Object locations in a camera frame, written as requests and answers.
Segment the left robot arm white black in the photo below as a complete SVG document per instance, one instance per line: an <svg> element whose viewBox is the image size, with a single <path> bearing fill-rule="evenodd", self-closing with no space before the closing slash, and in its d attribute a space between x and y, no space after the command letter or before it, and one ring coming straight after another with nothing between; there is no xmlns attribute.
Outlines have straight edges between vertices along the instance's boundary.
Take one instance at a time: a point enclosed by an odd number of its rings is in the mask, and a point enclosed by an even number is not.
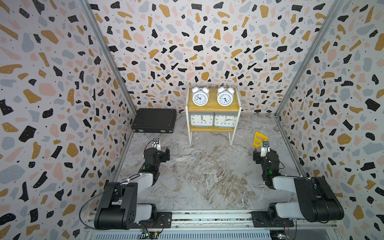
<svg viewBox="0 0 384 240"><path fill-rule="evenodd" d="M170 150L155 147L144 150L144 163L134 177L123 183L107 184L94 218L97 230L129 230L154 227L159 222L155 204L139 204L138 194L153 186L160 176L160 165L170 160Z"/></svg>

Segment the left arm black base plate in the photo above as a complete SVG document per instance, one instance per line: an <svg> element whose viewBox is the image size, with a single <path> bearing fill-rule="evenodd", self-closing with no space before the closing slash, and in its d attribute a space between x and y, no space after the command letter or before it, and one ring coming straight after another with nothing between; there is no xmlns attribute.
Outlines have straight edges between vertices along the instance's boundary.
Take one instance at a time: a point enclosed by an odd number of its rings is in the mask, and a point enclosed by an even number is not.
<svg viewBox="0 0 384 240"><path fill-rule="evenodd" d="M154 212L148 220L134 223L132 229L169 229L172 224L172 212Z"/></svg>

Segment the grey square alarm clock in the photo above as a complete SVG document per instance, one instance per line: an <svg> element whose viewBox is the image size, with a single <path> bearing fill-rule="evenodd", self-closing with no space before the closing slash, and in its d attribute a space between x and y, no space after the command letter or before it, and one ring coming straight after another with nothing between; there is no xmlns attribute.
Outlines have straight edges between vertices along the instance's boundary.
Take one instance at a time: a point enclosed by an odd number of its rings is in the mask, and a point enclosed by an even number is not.
<svg viewBox="0 0 384 240"><path fill-rule="evenodd" d="M215 113L214 126L231 129L237 125L237 113Z"/></svg>
<svg viewBox="0 0 384 240"><path fill-rule="evenodd" d="M190 113L190 124L197 128L212 127L214 125L214 113L192 112Z"/></svg>

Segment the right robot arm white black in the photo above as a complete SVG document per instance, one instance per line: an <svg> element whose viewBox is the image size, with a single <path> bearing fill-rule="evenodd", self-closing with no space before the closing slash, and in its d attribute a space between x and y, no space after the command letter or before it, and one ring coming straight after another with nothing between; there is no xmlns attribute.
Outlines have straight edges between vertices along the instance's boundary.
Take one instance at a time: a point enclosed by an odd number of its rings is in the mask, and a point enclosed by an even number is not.
<svg viewBox="0 0 384 240"><path fill-rule="evenodd" d="M324 224L344 218L344 209L324 177L283 176L279 155L270 148L254 150L253 160L261 165L262 179L268 188L291 192L297 197L294 202L271 203L258 221L279 226L292 219Z"/></svg>

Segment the white twin-bell clock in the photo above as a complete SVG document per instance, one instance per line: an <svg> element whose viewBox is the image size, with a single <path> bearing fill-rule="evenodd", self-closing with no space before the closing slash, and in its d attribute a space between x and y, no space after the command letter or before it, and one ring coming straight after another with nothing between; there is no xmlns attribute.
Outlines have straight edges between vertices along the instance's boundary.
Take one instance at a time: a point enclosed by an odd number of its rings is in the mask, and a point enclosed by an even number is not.
<svg viewBox="0 0 384 240"><path fill-rule="evenodd" d="M234 101L235 90L230 85L223 85L218 88L217 102L222 107L230 106Z"/></svg>
<svg viewBox="0 0 384 240"><path fill-rule="evenodd" d="M192 89L192 100L196 106L205 106L209 101L209 88L207 87L194 87Z"/></svg>

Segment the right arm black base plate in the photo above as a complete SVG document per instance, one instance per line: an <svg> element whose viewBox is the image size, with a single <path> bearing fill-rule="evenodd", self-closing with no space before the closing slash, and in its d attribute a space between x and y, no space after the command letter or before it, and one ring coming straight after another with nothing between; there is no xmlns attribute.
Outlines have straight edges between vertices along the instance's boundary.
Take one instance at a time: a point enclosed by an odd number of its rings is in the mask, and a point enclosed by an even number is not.
<svg viewBox="0 0 384 240"><path fill-rule="evenodd" d="M291 228L294 226L294 222L289 218L280 218L276 214L267 211L251 212L251 220L255 228Z"/></svg>

